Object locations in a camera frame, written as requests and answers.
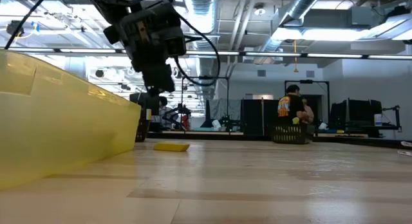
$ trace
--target ceiling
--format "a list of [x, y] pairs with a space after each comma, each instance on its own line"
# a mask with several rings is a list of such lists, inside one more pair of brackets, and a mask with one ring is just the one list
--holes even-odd
[[[4, 46], [10, 37], [6, 32], [6, 26], [12, 20], [21, 20], [23, 16], [33, 6], [33, 1], [27, 0], [2, 0], [0, 3], [0, 46]], [[178, 4], [184, 5], [185, 0], [177, 0]], [[239, 50], [244, 48], [259, 48], [270, 38], [273, 29], [271, 21], [277, 8], [287, 5], [290, 0], [255, 0], [251, 5], [251, 0], [246, 0], [243, 11], [239, 11], [241, 0], [217, 0], [218, 8], [216, 12], [216, 28], [208, 33], [209, 37], [217, 37], [217, 47], [219, 50], [228, 50], [230, 39], [234, 30], [236, 15], [243, 12], [241, 21], [245, 20], [245, 15], [249, 6], [261, 5], [265, 10], [263, 15], [251, 13], [243, 38], [239, 44]], [[391, 3], [408, 0], [318, 0], [312, 9], [347, 10], [353, 6], [370, 8], [371, 6], [388, 6]], [[190, 16], [187, 9], [176, 6], [176, 10], [183, 16]], [[195, 27], [201, 28], [202, 22], [192, 22]], [[111, 45], [103, 34], [103, 29], [109, 24], [98, 13], [97, 9], [88, 3], [87, 0], [46, 0], [28, 18], [23, 28], [26, 35], [17, 39], [12, 46], [22, 48], [122, 48], [119, 43]], [[185, 33], [190, 33], [186, 26], [182, 26]], [[280, 45], [283, 51], [298, 52], [320, 52], [320, 53], [399, 53], [404, 50], [402, 41], [311, 41], [296, 40], [296, 42], [283, 41]], [[41, 59], [64, 68], [68, 57], [55, 55], [36, 55]], [[144, 90], [142, 76], [131, 70], [129, 59], [126, 56], [107, 57], [103, 53], [101, 56], [84, 57], [88, 79], [95, 84], [116, 93], [117, 95], [128, 97], [130, 93]], [[192, 75], [198, 76], [200, 67], [199, 59], [186, 58], [181, 61], [184, 70]], [[325, 59], [299, 59], [300, 63], [313, 64], [317, 67], [324, 67], [331, 61]], [[294, 63], [294, 59], [280, 59], [276, 64], [288, 65]], [[96, 77], [96, 70], [104, 70], [105, 77]], [[242, 73], [233, 72], [236, 80], [243, 79]], [[178, 89], [172, 94], [166, 94], [172, 106], [180, 102], [182, 91], [182, 80], [174, 78]], [[128, 89], [122, 89], [120, 83], [127, 84]], [[184, 101], [195, 113], [203, 112], [204, 91], [197, 87], [183, 82], [185, 88]]]

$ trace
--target exposed ductwork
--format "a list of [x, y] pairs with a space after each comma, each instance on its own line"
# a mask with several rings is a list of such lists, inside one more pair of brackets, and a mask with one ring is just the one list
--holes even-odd
[[[272, 23], [274, 25], [274, 28], [272, 29], [273, 33], [280, 25], [285, 23], [290, 23], [290, 26], [301, 26], [303, 24], [303, 17], [317, 1], [318, 0], [291, 0], [286, 6], [277, 9]], [[260, 51], [276, 51], [281, 43], [282, 40], [269, 37], [266, 43], [260, 48]], [[274, 59], [268, 57], [256, 57], [254, 63], [273, 64]]]
[[[216, 14], [218, 9], [218, 0], [185, 0], [186, 7], [188, 9], [188, 20], [194, 26], [201, 31], [201, 33], [212, 33], [216, 28]], [[218, 43], [217, 37], [209, 37], [213, 44]], [[207, 41], [196, 41], [193, 43], [195, 50], [210, 51], [212, 47]], [[199, 64], [197, 64], [198, 76], [211, 76], [214, 77], [217, 74], [217, 62], [216, 59], [199, 58]], [[201, 91], [201, 95], [205, 100], [212, 99], [214, 88], [200, 88], [197, 91]]]

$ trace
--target white wall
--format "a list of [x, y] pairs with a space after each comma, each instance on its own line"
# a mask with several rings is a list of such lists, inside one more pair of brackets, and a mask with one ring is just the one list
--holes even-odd
[[[381, 131], [386, 138], [411, 139], [412, 133], [412, 61], [376, 61], [344, 59], [324, 69], [331, 83], [331, 103], [347, 98], [378, 100], [382, 107], [400, 106], [403, 133]], [[384, 114], [395, 124], [395, 113]]]

